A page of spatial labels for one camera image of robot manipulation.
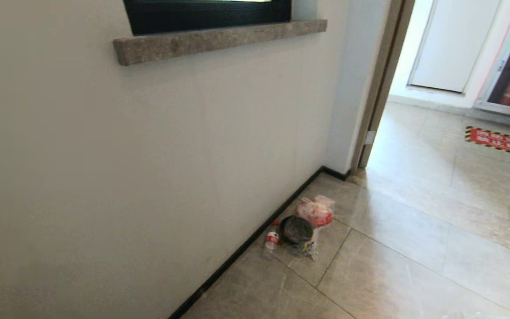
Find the garbage pile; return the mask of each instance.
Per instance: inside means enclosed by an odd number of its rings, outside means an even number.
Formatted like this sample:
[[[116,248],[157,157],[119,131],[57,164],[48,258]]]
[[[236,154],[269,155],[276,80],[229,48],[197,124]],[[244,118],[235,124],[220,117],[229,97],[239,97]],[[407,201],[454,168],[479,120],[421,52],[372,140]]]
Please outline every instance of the garbage pile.
[[[263,246],[263,258],[272,259],[278,246],[297,257],[318,260],[318,235],[330,226],[336,202],[326,196],[302,198],[291,216],[275,220]]]

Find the red floor sign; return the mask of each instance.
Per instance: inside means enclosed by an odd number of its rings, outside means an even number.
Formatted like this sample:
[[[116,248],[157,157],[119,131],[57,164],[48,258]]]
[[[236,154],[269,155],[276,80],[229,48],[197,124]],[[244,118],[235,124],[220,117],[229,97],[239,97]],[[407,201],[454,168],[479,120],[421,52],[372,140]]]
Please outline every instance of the red floor sign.
[[[510,153],[510,135],[469,126],[466,128],[466,141]]]

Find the white wall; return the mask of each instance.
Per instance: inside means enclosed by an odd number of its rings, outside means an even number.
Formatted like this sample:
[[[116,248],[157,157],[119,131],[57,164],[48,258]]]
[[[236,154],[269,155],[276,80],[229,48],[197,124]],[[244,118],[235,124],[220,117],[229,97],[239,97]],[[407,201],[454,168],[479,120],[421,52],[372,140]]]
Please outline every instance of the white wall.
[[[326,158],[338,172],[350,169],[389,5],[390,0],[351,1],[342,59],[347,71],[340,73]]]
[[[121,0],[0,2],[0,318],[167,317],[325,163],[370,31],[299,2],[328,32],[131,67]]]
[[[479,97],[491,69],[494,67],[494,62],[508,32],[510,26],[510,0],[502,0],[499,5],[497,15],[467,83],[464,95],[407,87],[422,36],[429,20],[432,4],[433,0],[416,0],[415,2],[410,26],[393,78],[389,100],[420,105],[426,102],[434,102],[455,107],[472,107]]]

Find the black baseboard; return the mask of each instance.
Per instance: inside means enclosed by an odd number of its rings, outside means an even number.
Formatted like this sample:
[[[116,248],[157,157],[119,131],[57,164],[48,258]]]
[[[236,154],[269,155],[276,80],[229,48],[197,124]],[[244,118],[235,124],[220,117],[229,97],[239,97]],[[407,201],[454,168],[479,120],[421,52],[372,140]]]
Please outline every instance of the black baseboard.
[[[343,180],[343,181],[347,180],[347,179],[348,179],[348,177],[350,176],[350,174],[352,173],[352,170],[348,170],[348,171],[346,172],[346,174],[342,174],[342,173],[340,173],[340,172],[338,172],[338,171],[335,171],[335,170],[333,170],[333,169],[330,169],[330,168],[328,168],[328,167],[326,167],[326,166],[322,166],[322,171],[323,171],[324,173],[326,173],[326,174],[328,174],[328,175],[332,176],[332,177],[335,177],[335,178],[340,179],[340,180]]]
[[[342,174],[340,172],[337,172],[333,169],[329,169],[326,166],[322,166],[320,169],[318,169],[302,186],[300,186],[294,194],[292,194],[286,202],[284,202],[278,210],[276,210],[271,217],[267,218],[267,220],[230,256],[224,263],[221,265],[218,270],[215,271],[214,274],[212,274],[201,286],[198,288],[172,315],[170,315],[169,319],[176,319],[182,317],[194,303],[202,297],[202,295],[213,285],[221,275],[224,274],[224,272],[231,267],[231,265],[241,256],[271,224],[279,217],[279,215],[284,212],[287,207],[292,204],[296,200],[296,198],[302,194],[304,189],[310,185],[317,177],[320,175],[321,172],[324,172],[325,174],[328,174],[330,176],[333,176],[335,178],[346,180],[348,176],[350,175],[350,172],[347,172],[346,174]]]

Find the hallway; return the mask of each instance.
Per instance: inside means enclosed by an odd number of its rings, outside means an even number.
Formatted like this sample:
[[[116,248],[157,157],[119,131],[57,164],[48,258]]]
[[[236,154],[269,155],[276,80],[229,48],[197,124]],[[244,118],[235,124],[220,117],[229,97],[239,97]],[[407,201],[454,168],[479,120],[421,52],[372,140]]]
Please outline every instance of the hallway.
[[[389,103],[367,170],[346,182],[322,174],[300,196],[336,201],[318,261],[282,249],[267,261],[261,236],[184,317],[510,316],[510,153],[467,143],[467,126],[510,135]]]

